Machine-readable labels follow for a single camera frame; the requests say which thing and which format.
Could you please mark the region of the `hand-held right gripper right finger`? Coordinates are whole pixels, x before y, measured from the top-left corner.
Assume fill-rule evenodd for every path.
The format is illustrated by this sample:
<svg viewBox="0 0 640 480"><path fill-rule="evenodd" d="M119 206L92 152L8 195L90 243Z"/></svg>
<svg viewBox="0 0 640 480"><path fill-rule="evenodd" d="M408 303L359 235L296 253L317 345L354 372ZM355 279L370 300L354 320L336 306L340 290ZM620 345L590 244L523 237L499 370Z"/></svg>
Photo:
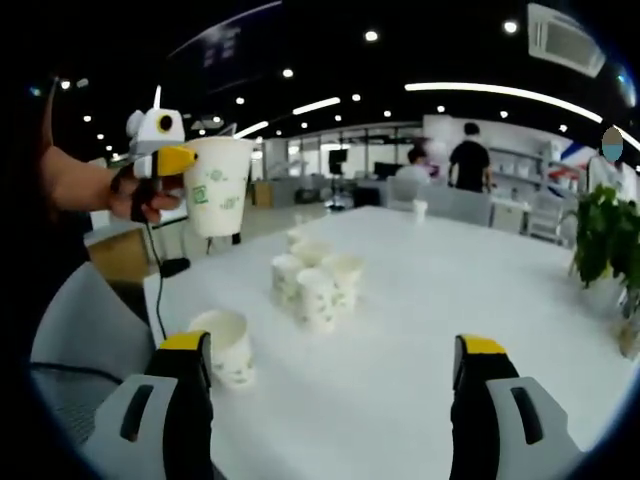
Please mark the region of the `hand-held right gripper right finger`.
<svg viewBox="0 0 640 480"><path fill-rule="evenodd" d="M563 479L583 457L566 411L489 338L455 338L450 419L452 479Z"/></svg>

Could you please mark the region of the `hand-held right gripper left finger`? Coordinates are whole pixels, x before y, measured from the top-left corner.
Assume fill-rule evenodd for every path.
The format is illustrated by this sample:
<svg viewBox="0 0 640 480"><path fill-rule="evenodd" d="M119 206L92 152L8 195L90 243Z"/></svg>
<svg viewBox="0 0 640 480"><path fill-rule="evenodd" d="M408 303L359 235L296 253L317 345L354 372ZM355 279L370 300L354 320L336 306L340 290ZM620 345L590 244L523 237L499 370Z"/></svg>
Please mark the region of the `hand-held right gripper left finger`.
<svg viewBox="0 0 640 480"><path fill-rule="evenodd" d="M102 479L213 479L210 335L174 334L97 409L82 450Z"/></svg>

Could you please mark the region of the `person's left hand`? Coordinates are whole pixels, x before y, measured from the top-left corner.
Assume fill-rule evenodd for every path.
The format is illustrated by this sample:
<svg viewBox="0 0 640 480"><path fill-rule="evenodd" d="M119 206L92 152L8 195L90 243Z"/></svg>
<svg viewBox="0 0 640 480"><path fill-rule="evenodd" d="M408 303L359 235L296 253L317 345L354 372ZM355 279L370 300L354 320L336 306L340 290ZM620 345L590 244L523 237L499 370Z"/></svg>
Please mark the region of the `person's left hand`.
<svg viewBox="0 0 640 480"><path fill-rule="evenodd" d="M182 174L138 179L129 167L125 167L111 181L109 209L121 219L157 224L163 211L180 206L183 187Z"/></svg>

